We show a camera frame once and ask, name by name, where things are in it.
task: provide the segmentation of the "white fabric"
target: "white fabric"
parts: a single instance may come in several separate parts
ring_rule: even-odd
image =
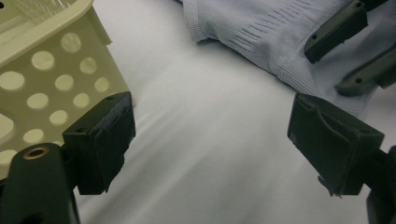
[[[286,133],[295,91],[218,41],[191,41],[172,0],[96,0],[137,105],[109,192],[78,196],[83,224],[367,224],[367,189],[330,197]],[[396,86],[363,113],[396,139]]]
[[[306,40],[348,4],[345,0],[184,0],[194,41],[220,40],[295,90],[329,100],[358,115],[371,94],[343,97],[334,85],[388,49],[396,39],[396,1],[368,13],[369,27],[319,63],[304,56]]]

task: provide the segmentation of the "plastic basket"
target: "plastic basket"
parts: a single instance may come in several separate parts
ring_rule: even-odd
[[[128,91],[92,0],[0,0],[0,179],[11,158]]]

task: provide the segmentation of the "knit fabric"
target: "knit fabric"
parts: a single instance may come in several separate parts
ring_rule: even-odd
[[[334,85],[396,40],[396,0],[368,12],[369,26],[319,63],[304,45],[320,25],[346,6],[344,0],[183,0],[192,39],[217,39],[302,93],[359,115],[373,92],[344,97]]]

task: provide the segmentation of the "white table surface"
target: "white table surface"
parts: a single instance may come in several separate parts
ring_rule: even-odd
[[[82,223],[368,223],[330,197],[287,137],[295,91],[216,41],[194,43],[177,0],[96,0],[137,105],[137,136],[109,192],[79,196]],[[361,119],[396,145],[396,85]]]

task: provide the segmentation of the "basket rim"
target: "basket rim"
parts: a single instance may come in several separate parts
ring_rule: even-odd
[[[85,15],[93,0],[77,0],[72,6],[0,47],[0,67],[18,59],[22,54],[62,31]]]

